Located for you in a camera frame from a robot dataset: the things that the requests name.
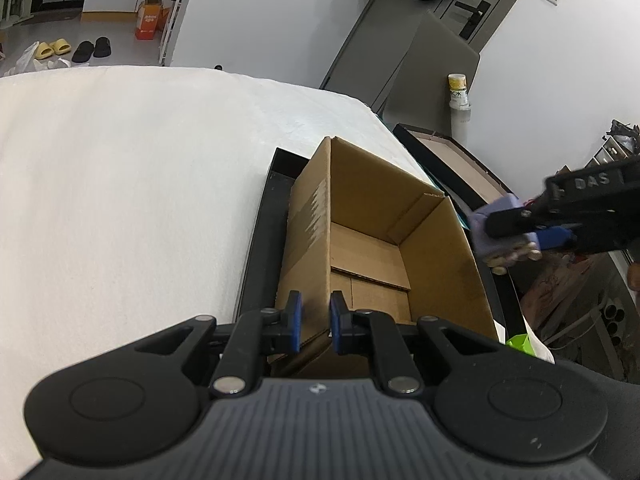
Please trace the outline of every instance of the white bed sheet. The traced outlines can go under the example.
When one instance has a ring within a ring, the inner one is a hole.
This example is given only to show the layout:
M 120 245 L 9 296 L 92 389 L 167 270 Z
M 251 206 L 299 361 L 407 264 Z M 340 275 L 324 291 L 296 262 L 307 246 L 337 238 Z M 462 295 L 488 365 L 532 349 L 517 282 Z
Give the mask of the white bed sheet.
M 340 136 L 426 180 L 346 96 L 215 70 L 0 79 L 0 479 L 45 375 L 196 314 L 230 322 L 276 147 Z

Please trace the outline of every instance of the gray floor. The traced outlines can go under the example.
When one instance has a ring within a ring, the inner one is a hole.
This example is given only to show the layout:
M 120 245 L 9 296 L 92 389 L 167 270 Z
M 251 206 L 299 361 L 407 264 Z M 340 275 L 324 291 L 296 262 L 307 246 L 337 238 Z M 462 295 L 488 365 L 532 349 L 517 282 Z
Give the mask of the gray floor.
M 78 16 L 72 20 L 14 25 L 6 31 L 6 40 L 2 42 L 6 59 L 0 61 L 0 75 L 9 70 L 24 50 L 35 41 L 53 42 L 64 38 L 71 45 L 71 52 L 64 59 L 71 61 L 73 52 L 81 41 L 95 44 L 100 36 L 111 41 L 111 55 L 97 59 L 92 57 L 89 66 L 109 65 L 157 65 L 161 33 L 156 32 L 153 40 L 140 41 L 134 36 L 135 23 L 118 22 L 80 22 Z

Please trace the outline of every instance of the door lock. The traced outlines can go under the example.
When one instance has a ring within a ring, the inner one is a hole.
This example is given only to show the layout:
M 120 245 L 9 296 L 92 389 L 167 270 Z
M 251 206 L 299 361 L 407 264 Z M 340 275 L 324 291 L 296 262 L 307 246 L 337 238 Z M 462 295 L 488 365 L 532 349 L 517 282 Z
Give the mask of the door lock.
M 482 0 L 477 7 L 473 7 L 462 2 L 456 2 L 456 7 L 471 12 L 471 16 L 468 20 L 466 20 L 466 25 L 460 32 L 460 38 L 468 41 L 469 38 L 471 38 L 473 31 L 476 30 L 476 27 L 482 21 L 482 18 L 484 18 L 484 15 L 487 13 L 489 8 L 491 8 L 491 4 L 485 0 Z

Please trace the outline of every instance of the slipper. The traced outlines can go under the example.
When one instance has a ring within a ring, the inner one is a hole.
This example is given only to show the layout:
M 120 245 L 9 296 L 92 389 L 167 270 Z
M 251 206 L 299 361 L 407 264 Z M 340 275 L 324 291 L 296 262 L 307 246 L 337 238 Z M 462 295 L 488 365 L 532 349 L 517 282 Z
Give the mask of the slipper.
M 66 54 L 67 52 L 71 52 L 71 45 L 69 45 L 66 40 L 64 40 L 63 38 L 60 38 L 57 41 L 54 41 L 53 43 L 50 44 L 53 51 L 58 54 L 59 56 L 62 56 L 63 54 Z
M 41 42 L 33 57 L 37 60 L 47 59 L 47 57 L 53 56 L 53 49 L 49 46 L 49 43 Z
M 71 61 L 74 63 L 86 63 L 91 58 L 91 54 L 94 53 L 94 44 L 91 41 L 83 41 L 78 45 L 76 51 L 71 57 Z
M 94 57 L 107 57 L 111 55 L 111 41 L 101 36 L 95 40 Z

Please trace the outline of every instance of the ribbed gray surface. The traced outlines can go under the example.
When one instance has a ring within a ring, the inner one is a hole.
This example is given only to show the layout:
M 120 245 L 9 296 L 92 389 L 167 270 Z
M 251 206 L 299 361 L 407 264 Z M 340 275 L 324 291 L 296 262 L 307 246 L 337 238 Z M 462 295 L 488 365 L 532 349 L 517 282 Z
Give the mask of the ribbed gray surface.
M 545 468 L 502 466 L 450 443 L 418 402 L 391 399 L 371 380 L 264 380 L 220 400 L 185 441 L 115 469 L 47 461 L 29 480 L 453 479 L 604 480 L 588 460 Z

